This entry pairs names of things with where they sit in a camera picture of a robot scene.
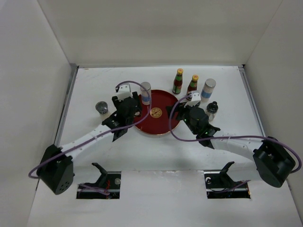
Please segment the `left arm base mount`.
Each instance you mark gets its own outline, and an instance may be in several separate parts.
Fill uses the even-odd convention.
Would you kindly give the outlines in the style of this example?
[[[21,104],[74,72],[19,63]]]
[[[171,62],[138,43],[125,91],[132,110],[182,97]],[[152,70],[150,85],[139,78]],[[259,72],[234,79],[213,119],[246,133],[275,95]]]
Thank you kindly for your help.
[[[99,178],[92,183],[79,184],[76,199],[120,199],[121,172],[108,172],[98,163],[92,163],[92,165],[100,172]]]

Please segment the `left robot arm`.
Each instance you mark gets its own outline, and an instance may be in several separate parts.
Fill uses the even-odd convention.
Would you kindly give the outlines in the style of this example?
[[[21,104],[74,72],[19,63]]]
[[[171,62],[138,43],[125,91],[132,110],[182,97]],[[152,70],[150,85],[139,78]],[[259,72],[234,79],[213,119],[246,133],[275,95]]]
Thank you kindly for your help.
[[[73,162],[127,133],[133,126],[136,115],[141,114],[142,107],[137,92],[122,101],[112,97],[116,111],[106,118],[97,128],[81,138],[60,147],[50,145],[37,167],[36,174],[56,195],[65,192],[74,179]]]

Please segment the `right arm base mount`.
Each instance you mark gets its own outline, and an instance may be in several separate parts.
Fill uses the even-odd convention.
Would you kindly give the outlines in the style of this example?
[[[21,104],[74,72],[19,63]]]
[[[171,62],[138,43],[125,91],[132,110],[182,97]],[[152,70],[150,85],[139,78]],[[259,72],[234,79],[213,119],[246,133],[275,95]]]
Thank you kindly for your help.
[[[228,170],[234,162],[228,162],[221,170],[204,171],[208,199],[250,199],[249,180],[233,181]]]

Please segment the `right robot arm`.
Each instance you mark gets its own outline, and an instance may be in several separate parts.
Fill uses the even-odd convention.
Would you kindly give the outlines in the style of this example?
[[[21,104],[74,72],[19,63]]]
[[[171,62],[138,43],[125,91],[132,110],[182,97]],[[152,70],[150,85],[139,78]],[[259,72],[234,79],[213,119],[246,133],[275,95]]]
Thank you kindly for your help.
[[[273,137],[235,136],[223,132],[209,123],[205,111],[197,105],[175,103],[167,106],[169,120],[175,117],[183,121],[196,136],[195,142],[214,150],[225,150],[255,163],[260,178],[267,184],[279,188],[287,177],[297,172],[302,162],[293,158],[295,152]]]

